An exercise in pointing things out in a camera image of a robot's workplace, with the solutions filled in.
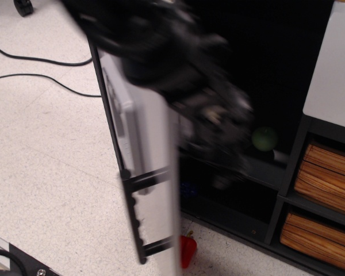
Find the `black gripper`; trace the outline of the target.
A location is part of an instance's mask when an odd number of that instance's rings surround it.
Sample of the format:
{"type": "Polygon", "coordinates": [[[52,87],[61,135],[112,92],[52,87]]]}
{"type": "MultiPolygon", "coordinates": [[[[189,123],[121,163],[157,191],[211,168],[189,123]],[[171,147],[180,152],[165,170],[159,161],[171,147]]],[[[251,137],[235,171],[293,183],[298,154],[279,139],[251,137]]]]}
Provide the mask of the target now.
{"type": "Polygon", "coordinates": [[[182,152],[214,170],[212,186],[226,190],[235,182],[242,182],[247,174],[244,150],[249,131],[242,126],[212,129],[201,126],[182,126],[179,146],[182,152]]]}

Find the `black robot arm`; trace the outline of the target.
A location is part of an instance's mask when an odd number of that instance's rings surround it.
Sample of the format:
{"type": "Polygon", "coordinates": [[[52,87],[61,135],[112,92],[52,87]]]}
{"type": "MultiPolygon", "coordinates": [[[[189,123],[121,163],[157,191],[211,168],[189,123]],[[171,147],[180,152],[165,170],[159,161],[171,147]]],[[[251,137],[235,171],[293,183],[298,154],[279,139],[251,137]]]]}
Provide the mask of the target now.
{"type": "Polygon", "coordinates": [[[252,106],[223,69],[225,38],[204,31],[183,1],[63,4],[92,43],[119,58],[129,83],[158,93],[191,121],[192,155],[230,182],[244,178],[252,106]]]}

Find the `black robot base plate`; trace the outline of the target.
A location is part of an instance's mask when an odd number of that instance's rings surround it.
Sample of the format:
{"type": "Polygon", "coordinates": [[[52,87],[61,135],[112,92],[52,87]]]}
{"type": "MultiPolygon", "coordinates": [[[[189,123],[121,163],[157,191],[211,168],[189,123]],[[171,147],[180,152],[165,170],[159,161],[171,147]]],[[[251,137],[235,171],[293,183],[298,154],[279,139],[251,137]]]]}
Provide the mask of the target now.
{"type": "Polygon", "coordinates": [[[28,255],[18,247],[9,244],[9,252],[13,254],[23,264],[27,275],[59,276],[55,270],[41,263],[34,257],[28,255]]]}

